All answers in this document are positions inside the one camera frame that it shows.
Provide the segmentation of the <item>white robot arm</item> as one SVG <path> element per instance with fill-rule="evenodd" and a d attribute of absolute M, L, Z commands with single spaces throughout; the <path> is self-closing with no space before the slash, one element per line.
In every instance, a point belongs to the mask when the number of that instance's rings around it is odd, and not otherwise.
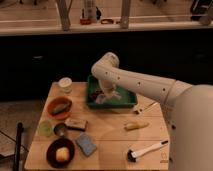
<path fill-rule="evenodd" d="M 213 171 L 213 85 L 122 70 L 111 52 L 93 64 L 91 73 L 108 98 L 120 86 L 170 109 L 168 171 Z"/>

